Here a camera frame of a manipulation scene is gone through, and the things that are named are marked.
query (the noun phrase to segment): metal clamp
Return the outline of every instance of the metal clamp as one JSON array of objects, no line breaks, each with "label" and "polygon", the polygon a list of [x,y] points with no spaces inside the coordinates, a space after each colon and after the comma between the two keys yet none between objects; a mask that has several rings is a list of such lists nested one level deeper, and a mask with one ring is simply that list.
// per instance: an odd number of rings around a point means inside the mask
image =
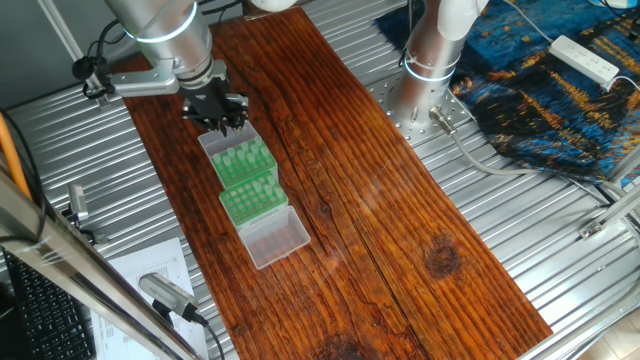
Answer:
[{"label": "metal clamp", "polygon": [[605,212],[590,221],[586,226],[578,230],[582,239],[586,240],[595,234],[602,232],[609,224],[614,224],[622,217],[626,216],[633,208],[640,204],[640,186],[621,197]]},{"label": "metal clamp", "polygon": [[444,116],[439,106],[434,106],[429,110],[429,117],[442,127],[447,136],[451,136],[457,131],[456,127]]},{"label": "metal clamp", "polygon": [[180,88],[173,59],[160,60],[149,71],[114,74],[111,85],[122,97],[175,94]]}]

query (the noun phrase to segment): power strip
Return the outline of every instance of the power strip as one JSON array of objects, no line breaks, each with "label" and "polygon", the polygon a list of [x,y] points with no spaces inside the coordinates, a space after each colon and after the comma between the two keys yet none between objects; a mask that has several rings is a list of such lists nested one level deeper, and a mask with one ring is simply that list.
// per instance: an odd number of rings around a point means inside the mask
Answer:
[{"label": "power strip", "polygon": [[551,44],[549,53],[600,85],[612,81],[620,71],[610,62],[564,35],[560,35]]}]

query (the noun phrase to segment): cable connector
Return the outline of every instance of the cable connector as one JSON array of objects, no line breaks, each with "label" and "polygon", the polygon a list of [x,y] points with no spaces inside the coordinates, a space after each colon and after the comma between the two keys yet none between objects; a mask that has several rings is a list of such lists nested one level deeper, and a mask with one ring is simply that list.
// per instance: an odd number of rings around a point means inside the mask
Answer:
[{"label": "cable connector", "polygon": [[446,116],[444,116],[440,107],[432,107],[431,110],[429,110],[429,117],[432,121],[435,121],[438,125],[440,125],[440,127],[442,127],[447,136],[450,137],[457,131],[456,127],[453,126],[453,124],[449,120],[447,120]]},{"label": "cable connector", "polygon": [[626,81],[630,82],[630,83],[631,83],[631,85],[633,85],[637,90],[639,90],[639,91],[640,91],[640,86],[638,86],[638,84],[636,84],[636,82],[635,82],[635,81],[633,81],[631,78],[626,77],[626,76],[616,76],[616,77],[614,77],[613,79],[611,79],[611,80],[609,80],[609,81],[607,81],[607,82],[605,82],[605,83],[600,84],[600,87],[601,87],[602,89],[604,89],[606,92],[609,92],[609,90],[611,90],[611,87],[613,86],[613,84],[614,84],[616,81],[620,80],[620,79],[622,79],[622,80],[626,80]]}]

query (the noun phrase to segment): keyboard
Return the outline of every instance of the keyboard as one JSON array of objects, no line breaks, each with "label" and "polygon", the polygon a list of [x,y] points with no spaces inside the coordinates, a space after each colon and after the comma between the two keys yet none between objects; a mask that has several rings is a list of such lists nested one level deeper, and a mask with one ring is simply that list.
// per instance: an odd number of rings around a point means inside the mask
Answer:
[{"label": "keyboard", "polygon": [[7,251],[3,251],[21,321],[34,360],[88,360],[95,351],[78,302]]}]

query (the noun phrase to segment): wood grain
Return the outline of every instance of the wood grain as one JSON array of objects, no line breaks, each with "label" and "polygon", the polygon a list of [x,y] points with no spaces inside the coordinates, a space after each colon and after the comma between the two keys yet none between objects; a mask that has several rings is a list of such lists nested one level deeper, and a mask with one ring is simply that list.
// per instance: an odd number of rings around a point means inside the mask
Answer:
[{"label": "wood grain", "polygon": [[256,270],[182,99],[125,102],[242,359],[513,359],[551,334],[302,10],[215,44],[306,247]]}]

